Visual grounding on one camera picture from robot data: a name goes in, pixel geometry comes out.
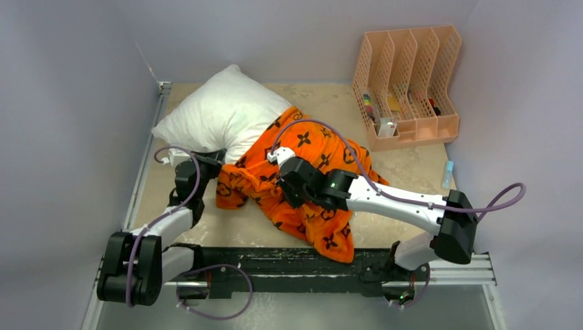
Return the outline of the orange patterned pillowcase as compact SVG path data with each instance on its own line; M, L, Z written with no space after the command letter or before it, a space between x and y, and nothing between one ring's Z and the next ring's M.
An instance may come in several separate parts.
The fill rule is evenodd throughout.
M291 173L270 163L268 153L280 147L305 160L306 169ZM235 163L223 165L217 178L216 205L236 210L253 200L279 230L309 242L331 260L350 263L355 250L349 224L353 213L321 205L331 203L320 189L333 170L366 174L375 183L388 184L373 170L365 147L353 140L342 141L331 129L290 107Z

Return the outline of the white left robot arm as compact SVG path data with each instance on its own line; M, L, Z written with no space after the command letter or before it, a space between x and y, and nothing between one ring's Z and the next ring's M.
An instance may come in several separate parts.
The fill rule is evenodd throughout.
M96 285L99 300L151 306L168 281L179 275L197 281L204 275L199 247L175 240L201 219L204 193L218 177L225 156L225 149L188 152L188 159L175 167L175 187L162 214L140 228L109 237Z

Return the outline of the white pillow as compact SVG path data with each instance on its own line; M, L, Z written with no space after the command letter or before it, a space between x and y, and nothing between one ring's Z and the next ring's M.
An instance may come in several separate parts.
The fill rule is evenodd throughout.
M195 152L224 149L225 162L233 164L290 107L284 97L232 64L187 96L152 134Z

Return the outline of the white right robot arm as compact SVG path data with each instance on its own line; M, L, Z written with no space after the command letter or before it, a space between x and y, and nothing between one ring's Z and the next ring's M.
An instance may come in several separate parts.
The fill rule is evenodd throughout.
M460 265L472 261L477 221L469 213L451 210L455 202L467 201L461 192L452 190L448 196L441 196L383 185L373 188L362 175L339 169L324 174L297 156L278 160L277 164L276 183L294 208L312 203L333 215L341 211L368 212L422 229L422 234L393 244L386 261L391 278L401 280L437 259Z

